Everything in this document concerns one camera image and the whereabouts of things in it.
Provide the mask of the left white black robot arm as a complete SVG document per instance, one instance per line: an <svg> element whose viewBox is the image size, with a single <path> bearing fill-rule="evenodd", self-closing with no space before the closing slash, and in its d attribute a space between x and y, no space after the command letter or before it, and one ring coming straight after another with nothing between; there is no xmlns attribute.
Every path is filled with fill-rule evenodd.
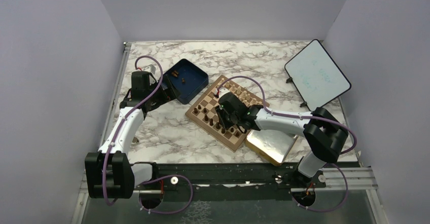
<svg viewBox="0 0 430 224"><path fill-rule="evenodd" d="M151 72L135 71L131 87L119 104L119 116L103 145L85 157L90 198L129 199L140 183L148 189L159 184L151 164L133 166L128 160L131 143L147 113L177 98L178 92L167 74L156 80Z"/></svg>

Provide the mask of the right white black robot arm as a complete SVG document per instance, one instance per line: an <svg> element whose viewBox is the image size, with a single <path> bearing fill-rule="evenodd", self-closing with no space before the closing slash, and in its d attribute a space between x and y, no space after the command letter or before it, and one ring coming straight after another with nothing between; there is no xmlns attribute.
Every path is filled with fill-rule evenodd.
<svg viewBox="0 0 430 224"><path fill-rule="evenodd" d="M226 89L217 92L216 112L223 128L237 126L242 133L248 130L273 130L304 137L311 151L293 172L293 182L305 187L327 163L336 163L349 136L348 131L325 109L288 114L271 111L264 105L247 106Z"/></svg>

